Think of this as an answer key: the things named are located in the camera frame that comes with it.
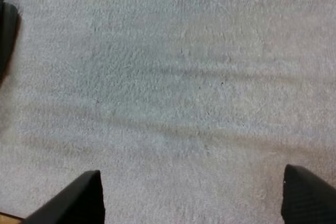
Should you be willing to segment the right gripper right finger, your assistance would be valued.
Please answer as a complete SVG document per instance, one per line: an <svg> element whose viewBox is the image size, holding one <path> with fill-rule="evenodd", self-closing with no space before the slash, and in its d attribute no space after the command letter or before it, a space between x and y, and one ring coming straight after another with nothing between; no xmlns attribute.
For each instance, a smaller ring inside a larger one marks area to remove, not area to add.
<svg viewBox="0 0 336 224"><path fill-rule="evenodd" d="M281 216L284 223L335 223L335 188L297 165L286 165Z"/></svg>

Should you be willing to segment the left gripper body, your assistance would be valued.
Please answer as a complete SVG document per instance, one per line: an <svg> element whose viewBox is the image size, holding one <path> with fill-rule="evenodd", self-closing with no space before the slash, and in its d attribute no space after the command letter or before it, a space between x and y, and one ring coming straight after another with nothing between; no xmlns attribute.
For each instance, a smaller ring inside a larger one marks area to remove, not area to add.
<svg viewBox="0 0 336 224"><path fill-rule="evenodd" d="M1 80L3 79L17 34L18 9L1 0Z"/></svg>

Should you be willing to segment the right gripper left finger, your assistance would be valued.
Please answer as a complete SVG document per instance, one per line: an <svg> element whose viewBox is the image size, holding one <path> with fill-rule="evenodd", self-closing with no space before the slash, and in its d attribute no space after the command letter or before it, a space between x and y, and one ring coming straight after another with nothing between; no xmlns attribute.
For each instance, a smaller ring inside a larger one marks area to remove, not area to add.
<svg viewBox="0 0 336 224"><path fill-rule="evenodd" d="M81 174L22 223L104 223L106 210L99 170Z"/></svg>

